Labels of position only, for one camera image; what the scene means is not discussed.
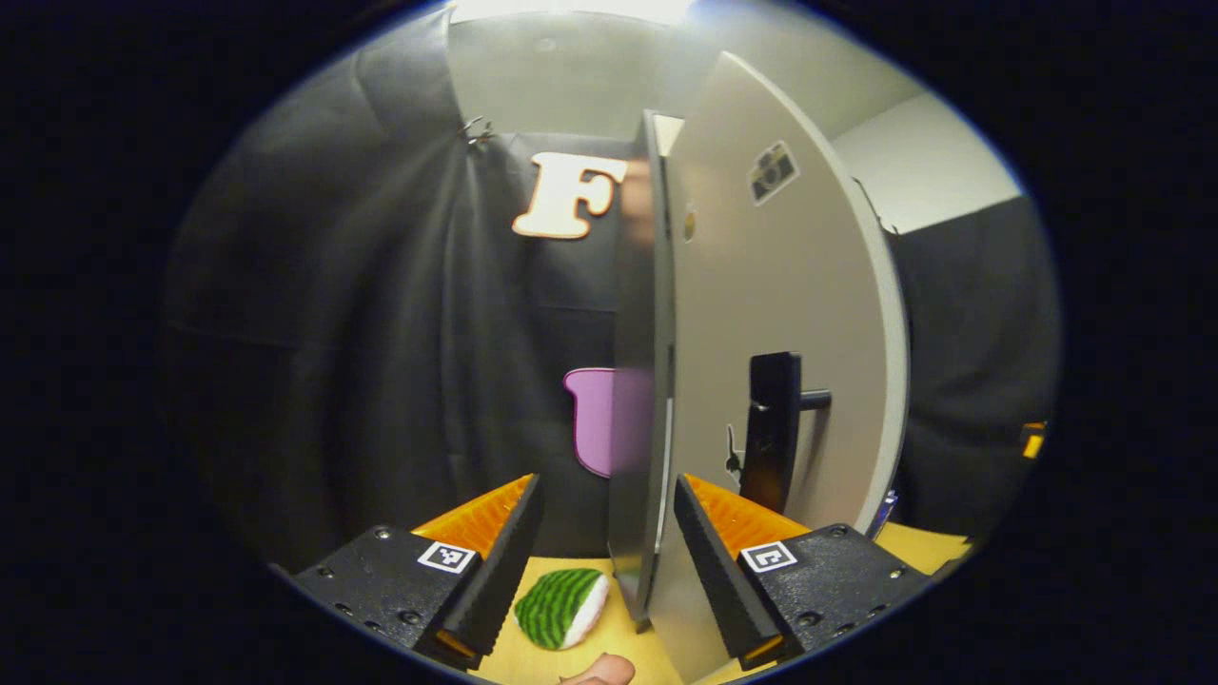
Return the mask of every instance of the door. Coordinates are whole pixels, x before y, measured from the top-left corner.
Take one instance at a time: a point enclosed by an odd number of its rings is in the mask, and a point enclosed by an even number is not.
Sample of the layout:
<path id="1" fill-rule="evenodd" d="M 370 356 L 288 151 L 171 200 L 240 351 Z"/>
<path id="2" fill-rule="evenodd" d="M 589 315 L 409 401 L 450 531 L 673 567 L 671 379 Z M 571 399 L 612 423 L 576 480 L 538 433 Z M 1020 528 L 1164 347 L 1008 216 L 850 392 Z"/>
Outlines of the door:
<path id="1" fill-rule="evenodd" d="M 676 475 L 738 491 L 749 360 L 803 358 L 804 412 L 786 514 L 866 531 L 892 479 L 905 419 L 907 342 L 896 274 L 862 191 L 781 90 L 721 54 L 665 165 L 675 290 Z M 697 572 L 665 507 L 648 613 L 687 683 L 728 663 Z"/>

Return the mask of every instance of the human hand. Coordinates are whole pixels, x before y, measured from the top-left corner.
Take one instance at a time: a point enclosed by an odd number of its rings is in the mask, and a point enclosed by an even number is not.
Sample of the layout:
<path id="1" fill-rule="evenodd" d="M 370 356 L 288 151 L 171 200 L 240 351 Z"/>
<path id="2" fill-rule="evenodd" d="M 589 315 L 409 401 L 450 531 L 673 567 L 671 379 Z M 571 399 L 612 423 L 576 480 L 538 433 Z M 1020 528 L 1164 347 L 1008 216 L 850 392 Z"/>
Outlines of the human hand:
<path id="1" fill-rule="evenodd" d="M 587 670 L 559 679 L 559 685 L 627 685 L 635 678 L 635 664 L 618 655 L 600 655 Z"/>

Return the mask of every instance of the green striped object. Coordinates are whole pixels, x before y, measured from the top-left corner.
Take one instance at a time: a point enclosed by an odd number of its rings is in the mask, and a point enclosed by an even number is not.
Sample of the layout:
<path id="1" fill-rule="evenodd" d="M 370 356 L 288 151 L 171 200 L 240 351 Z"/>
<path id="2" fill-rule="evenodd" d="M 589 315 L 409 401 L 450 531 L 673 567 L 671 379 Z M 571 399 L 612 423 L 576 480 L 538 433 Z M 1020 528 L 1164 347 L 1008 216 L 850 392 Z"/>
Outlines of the green striped object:
<path id="1" fill-rule="evenodd" d="M 513 618 L 538 647 L 565 650 L 596 625 L 608 590 L 609 579 L 593 568 L 552 570 L 516 602 Z"/>

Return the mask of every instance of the purple object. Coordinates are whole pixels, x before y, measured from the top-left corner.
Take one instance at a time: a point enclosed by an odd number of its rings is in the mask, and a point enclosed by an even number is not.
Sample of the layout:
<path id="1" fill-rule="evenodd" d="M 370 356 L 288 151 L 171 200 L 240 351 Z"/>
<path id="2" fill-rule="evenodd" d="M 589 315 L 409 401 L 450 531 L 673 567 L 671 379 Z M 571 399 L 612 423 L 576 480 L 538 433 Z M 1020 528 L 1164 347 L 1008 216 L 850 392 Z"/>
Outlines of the purple object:
<path id="1" fill-rule="evenodd" d="M 575 456 L 603 478 L 610 472 L 613 374 L 611 368 L 577 368 L 563 377 L 563 385 L 575 396 Z"/>

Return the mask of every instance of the yellow table surface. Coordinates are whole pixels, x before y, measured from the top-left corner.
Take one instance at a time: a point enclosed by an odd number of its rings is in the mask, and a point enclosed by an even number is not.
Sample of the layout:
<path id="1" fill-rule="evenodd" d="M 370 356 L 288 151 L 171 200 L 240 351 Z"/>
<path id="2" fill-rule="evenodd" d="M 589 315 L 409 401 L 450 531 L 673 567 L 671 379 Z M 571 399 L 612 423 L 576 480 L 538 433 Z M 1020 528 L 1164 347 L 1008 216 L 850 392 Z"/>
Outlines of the yellow table surface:
<path id="1" fill-rule="evenodd" d="M 929 533 L 895 523 L 885 524 L 876 542 L 926 574 L 939 570 L 943 564 L 968 550 L 961 536 Z M 613 578 L 610 559 L 532 557 L 520 578 L 513 606 L 532 589 L 542 574 L 564 568 L 594 568 Z M 570 678 L 588 668 L 603 652 L 624 656 L 635 664 L 631 685 L 681 683 L 655 630 L 648 628 L 643 633 L 635 631 L 635 623 L 630 619 L 616 581 L 609 584 L 609 597 L 600 620 L 583 642 L 557 652 L 543 650 L 525 637 L 509 613 L 495 644 L 495 652 L 482 659 L 481 668 L 470 673 L 504 685 L 554 685 L 559 678 Z M 769 665 L 747 673 L 753 674 L 765 668 Z M 732 659 L 698 680 L 697 685 L 730 683 L 744 673 L 739 663 Z"/>

